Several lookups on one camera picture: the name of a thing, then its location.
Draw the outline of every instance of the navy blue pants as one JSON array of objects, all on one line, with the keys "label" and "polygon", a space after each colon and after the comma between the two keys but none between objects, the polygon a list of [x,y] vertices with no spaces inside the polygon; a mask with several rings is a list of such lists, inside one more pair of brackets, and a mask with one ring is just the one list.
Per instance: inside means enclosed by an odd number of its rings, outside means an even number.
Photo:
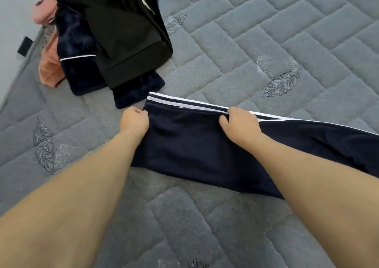
[{"label": "navy blue pants", "polygon": [[[150,93],[150,127],[132,166],[231,190],[283,198],[263,166],[219,124],[227,107]],[[326,122],[256,113],[272,139],[379,177],[379,135]]]}]

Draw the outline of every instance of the forearm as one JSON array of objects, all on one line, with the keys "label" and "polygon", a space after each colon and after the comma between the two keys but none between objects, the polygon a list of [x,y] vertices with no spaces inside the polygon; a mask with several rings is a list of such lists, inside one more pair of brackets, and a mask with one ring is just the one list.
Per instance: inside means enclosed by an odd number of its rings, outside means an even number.
[{"label": "forearm", "polygon": [[0,219],[0,266],[90,267],[139,141],[119,133],[7,212]]},{"label": "forearm", "polygon": [[379,266],[379,179],[265,135],[248,150],[335,265]]}]

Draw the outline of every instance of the quilted mattress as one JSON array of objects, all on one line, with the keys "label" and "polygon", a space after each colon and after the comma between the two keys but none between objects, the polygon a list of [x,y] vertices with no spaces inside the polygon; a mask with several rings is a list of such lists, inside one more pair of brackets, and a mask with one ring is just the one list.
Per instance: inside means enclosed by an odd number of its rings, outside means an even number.
[{"label": "quilted mattress", "polygon": [[[379,0],[159,5],[174,47],[161,93],[379,133]],[[40,84],[40,42],[0,114],[1,214],[119,129],[108,88]],[[95,267],[334,266],[285,201],[131,168]]]}]

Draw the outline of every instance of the gray quilted surface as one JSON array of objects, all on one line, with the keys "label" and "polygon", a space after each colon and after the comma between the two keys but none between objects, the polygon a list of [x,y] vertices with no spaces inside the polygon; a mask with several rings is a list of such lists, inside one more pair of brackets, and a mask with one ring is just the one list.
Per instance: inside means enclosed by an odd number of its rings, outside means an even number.
[{"label": "gray quilted surface", "polygon": [[[166,24],[174,46],[159,69],[162,93],[379,132],[379,0],[160,0],[160,7],[173,16]],[[122,111],[110,90],[75,97],[66,81],[43,86],[39,55],[37,47],[0,114],[1,213],[118,131]],[[271,80],[275,88],[299,68],[282,93],[266,97]],[[131,169],[96,267],[201,265],[333,267],[282,200]]]}]

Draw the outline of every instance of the person's left hand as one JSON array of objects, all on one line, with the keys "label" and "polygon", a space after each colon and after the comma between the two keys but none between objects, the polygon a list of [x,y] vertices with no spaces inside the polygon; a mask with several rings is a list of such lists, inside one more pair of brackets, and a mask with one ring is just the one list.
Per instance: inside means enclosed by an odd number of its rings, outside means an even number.
[{"label": "person's left hand", "polygon": [[130,131],[141,139],[149,128],[149,116],[146,110],[142,111],[136,107],[129,107],[121,117],[121,131]]}]

